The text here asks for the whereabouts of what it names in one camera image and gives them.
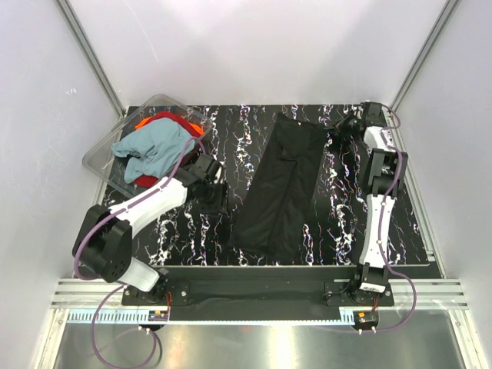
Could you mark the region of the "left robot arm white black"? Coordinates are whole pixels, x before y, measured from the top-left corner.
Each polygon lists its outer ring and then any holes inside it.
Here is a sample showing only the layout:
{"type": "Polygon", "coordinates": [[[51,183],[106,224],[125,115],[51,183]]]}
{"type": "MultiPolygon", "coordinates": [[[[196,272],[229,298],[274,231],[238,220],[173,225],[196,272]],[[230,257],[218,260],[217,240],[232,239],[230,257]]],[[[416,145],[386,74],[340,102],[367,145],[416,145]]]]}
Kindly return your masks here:
{"type": "Polygon", "coordinates": [[[118,282],[149,304],[166,301],[166,272],[135,258],[132,242],[150,223],[188,202],[205,214],[226,211],[228,185],[223,175],[221,162],[201,154],[183,168],[174,166],[169,175],[123,203],[90,207],[72,248],[76,276],[118,282]]]}

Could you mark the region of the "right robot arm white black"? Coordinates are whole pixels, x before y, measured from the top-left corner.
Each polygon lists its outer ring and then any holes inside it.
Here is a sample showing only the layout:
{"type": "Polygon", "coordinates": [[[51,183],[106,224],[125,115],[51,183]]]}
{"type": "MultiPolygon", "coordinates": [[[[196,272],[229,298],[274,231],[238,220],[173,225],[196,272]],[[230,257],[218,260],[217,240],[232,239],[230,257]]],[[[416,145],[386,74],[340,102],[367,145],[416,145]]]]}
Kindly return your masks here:
{"type": "Polygon", "coordinates": [[[335,126],[341,138],[361,138],[370,149],[362,189],[366,197],[367,222],[357,269],[351,278],[347,298],[356,305],[374,305],[388,296],[389,258],[387,256],[391,215],[404,186],[408,154],[398,149],[385,104],[365,101],[359,112],[350,112],[335,126]]]}

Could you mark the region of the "black t shirt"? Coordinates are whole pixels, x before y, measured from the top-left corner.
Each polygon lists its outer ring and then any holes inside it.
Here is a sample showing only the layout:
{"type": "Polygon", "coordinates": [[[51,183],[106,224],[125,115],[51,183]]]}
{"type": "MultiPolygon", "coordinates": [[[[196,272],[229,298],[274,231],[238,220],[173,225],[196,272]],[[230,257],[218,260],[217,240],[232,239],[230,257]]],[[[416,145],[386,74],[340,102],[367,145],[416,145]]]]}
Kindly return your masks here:
{"type": "Polygon", "coordinates": [[[326,140],[323,125],[277,115],[232,227],[229,246],[282,264],[293,261],[326,140]]]}

